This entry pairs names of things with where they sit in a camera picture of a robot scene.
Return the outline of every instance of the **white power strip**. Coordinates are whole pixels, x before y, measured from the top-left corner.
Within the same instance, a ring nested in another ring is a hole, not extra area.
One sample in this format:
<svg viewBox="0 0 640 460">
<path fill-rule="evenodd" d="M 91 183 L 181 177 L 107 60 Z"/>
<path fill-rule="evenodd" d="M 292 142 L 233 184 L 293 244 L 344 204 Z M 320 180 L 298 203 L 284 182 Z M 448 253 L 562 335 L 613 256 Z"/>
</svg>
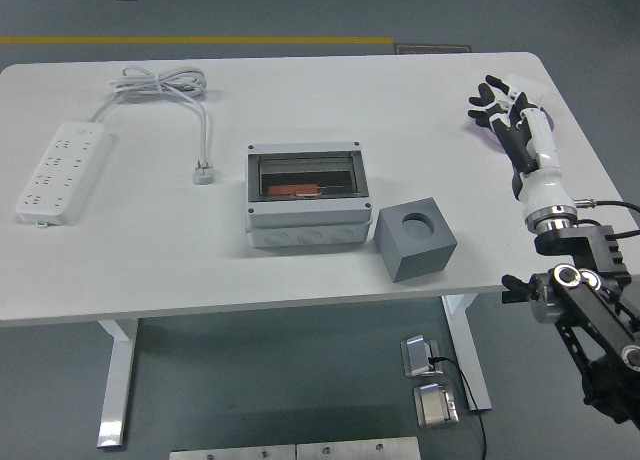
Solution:
<svg viewBox="0 0 640 460">
<path fill-rule="evenodd" d="M 16 205 L 20 218 L 37 225 L 73 222 L 105 156 L 107 137 L 101 123 L 63 123 Z"/>
</svg>

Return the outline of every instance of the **gray cube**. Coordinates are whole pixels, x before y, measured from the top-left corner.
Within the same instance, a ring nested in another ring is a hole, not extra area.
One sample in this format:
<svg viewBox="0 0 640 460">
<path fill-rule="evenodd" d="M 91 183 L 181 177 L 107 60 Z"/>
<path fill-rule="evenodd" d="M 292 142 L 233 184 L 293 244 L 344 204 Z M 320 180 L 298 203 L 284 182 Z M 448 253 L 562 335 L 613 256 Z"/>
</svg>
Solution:
<svg viewBox="0 0 640 460">
<path fill-rule="evenodd" d="M 394 282 L 444 270 L 458 245 L 433 198 L 381 209 L 373 240 Z"/>
</svg>

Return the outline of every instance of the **tabletop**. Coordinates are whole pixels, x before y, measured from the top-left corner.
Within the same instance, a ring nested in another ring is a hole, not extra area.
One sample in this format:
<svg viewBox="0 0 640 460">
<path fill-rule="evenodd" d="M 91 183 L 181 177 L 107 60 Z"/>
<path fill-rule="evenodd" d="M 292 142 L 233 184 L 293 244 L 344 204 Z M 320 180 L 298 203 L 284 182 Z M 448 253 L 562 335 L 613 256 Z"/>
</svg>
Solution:
<svg viewBox="0 0 640 460">
<path fill-rule="evenodd" d="M 16 202 L 60 124 L 87 120 L 134 64 L 204 71 L 212 185 L 192 171 L 199 120 L 179 101 L 122 103 L 77 221 L 23 224 Z M 529 53 L 14 65 L 0 75 L 0 325 L 427 298 L 501 290 L 561 258 L 538 256 L 506 155 L 467 117 L 485 75 L 549 87 L 565 188 L 619 199 L 540 60 Z M 373 204 L 364 244 L 254 249 L 245 232 L 246 149 L 357 141 Z M 379 209 L 433 197 L 458 246 L 444 271 L 393 283 L 373 243 Z M 624 209 L 589 217 L 635 229 Z M 640 239 L 622 240 L 640 273 Z"/>
</svg>

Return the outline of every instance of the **wire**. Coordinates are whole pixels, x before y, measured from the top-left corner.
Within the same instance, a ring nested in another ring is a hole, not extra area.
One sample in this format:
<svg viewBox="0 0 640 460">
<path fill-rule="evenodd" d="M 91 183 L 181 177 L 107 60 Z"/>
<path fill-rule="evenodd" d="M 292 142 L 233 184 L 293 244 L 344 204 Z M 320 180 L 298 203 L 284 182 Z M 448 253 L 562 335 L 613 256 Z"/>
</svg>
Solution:
<svg viewBox="0 0 640 460">
<path fill-rule="evenodd" d="M 478 408 L 478 404 L 476 403 L 476 399 L 473 397 L 473 392 L 471 391 L 471 386 L 469 385 L 469 381 L 467 380 L 467 377 L 464 375 L 464 372 L 460 368 L 460 365 L 458 365 L 457 362 L 451 360 L 450 358 L 447 358 L 447 357 L 429 357 L 428 361 L 429 361 L 429 363 L 431 365 L 434 365 L 436 363 L 443 362 L 443 361 L 451 362 L 453 364 L 453 366 L 456 367 L 456 369 L 460 373 L 460 376 L 462 377 L 462 380 L 464 381 L 465 385 L 467 386 L 467 390 L 469 390 L 469 396 L 471 397 L 471 401 L 473 402 L 473 406 L 475 407 L 476 413 L 478 414 L 478 420 L 480 420 L 480 428 L 482 430 L 482 460 L 485 460 L 487 458 L 487 432 L 484 429 L 484 421 L 482 420 L 482 412 Z"/>
<path fill-rule="evenodd" d="M 623 202 L 621 200 L 576 200 L 576 205 L 580 206 L 581 208 L 586 208 L 586 207 L 595 208 L 600 206 L 625 207 L 625 208 L 628 208 L 629 210 L 633 210 L 637 213 L 640 213 L 640 206 L 634 203 Z M 578 221 L 578 225 L 582 223 L 590 223 L 592 225 L 600 226 L 600 224 L 598 224 L 598 222 L 596 222 L 595 220 L 584 219 L 584 220 Z M 640 235 L 640 229 L 629 230 L 628 232 L 614 233 L 611 235 L 607 235 L 606 238 L 607 240 L 620 240 L 623 238 L 636 237 L 638 235 Z"/>
<path fill-rule="evenodd" d="M 622 202 L 619 200 L 596 200 L 596 207 L 597 206 L 614 206 L 614 207 L 626 207 L 630 210 L 635 210 L 636 212 L 640 213 L 640 207 L 638 205 L 635 205 L 633 203 L 629 203 L 629 202 Z"/>
<path fill-rule="evenodd" d="M 578 220 L 576 222 L 578 225 L 595 225 L 596 227 L 601 227 L 602 224 L 600 222 L 598 222 L 597 220 L 592 220 L 591 218 L 584 218 L 582 220 Z"/>
<path fill-rule="evenodd" d="M 623 202 L 619 200 L 596 200 L 596 207 L 602 206 L 613 206 L 613 207 L 626 207 L 629 210 L 633 210 L 637 213 L 640 213 L 640 207 L 633 203 Z M 631 238 L 640 235 L 640 230 L 629 230 L 628 232 L 614 233 L 613 235 L 607 235 L 608 240 L 620 240 L 623 238 Z"/>
<path fill-rule="evenodd" d="M 210 168 L 207 158 L 207 113 L 193 97 L 206 92 L 207 81 L 204 72 L 193 67 L 178 67 L 160 73 L 152 73 L 138 66 L 126 66 L 122 69 L 122 77 L 109 82 L 114 95 L 107 100 L 89 119 L 95 122 L 111 106 L 121 102 L 125 97 L 143 95 L 169 95 L 187 100 L 196 107 L 200 117 L 200 159 L 198 169 Z"/>
</svg>

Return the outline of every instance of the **orange object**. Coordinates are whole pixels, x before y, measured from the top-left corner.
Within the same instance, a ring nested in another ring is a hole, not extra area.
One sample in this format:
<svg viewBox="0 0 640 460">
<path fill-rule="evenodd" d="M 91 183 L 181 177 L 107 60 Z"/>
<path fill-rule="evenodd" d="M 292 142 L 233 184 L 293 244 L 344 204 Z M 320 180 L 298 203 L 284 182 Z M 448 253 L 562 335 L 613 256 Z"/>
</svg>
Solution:
<svg viewBox="0 0 640 460">
<path fill-rule="evenodd" d="M 269 197 L 290 196 L 290 197 L 306 197 L 319 195 L 318 185 L 307 183 L 302 185 L 271 185 L 267 189 Z"/>
</svg>

